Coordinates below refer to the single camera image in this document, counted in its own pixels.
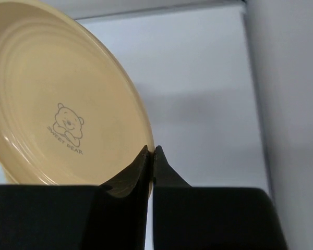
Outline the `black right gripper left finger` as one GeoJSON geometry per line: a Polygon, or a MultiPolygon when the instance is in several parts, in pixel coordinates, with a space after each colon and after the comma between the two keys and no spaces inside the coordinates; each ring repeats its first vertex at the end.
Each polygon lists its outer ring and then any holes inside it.
{"type": "Polygon", "coordinates": [[[101,185],[0,185],[0,249],[144,249],[149,151],[101,185]]]}

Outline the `yellow bear plate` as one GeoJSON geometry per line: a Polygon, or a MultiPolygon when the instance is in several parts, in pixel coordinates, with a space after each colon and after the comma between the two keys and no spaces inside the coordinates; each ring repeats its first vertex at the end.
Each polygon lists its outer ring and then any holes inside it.
{"type": "Polygon", "coordinates": [[[0,164],[13,184],[100,185],[146,147],[128,74],[86,28],[40,1],[0,1],[0,164]]]}

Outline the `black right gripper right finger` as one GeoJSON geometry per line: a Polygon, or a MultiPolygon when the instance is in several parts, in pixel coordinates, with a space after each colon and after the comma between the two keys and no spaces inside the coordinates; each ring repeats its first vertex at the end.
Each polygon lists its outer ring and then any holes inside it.
{"type": "Polygon", "coordinates": [[[287,249],[274,204],[253,187],[193,187],[154,152],[155,249],[287,249]]]}

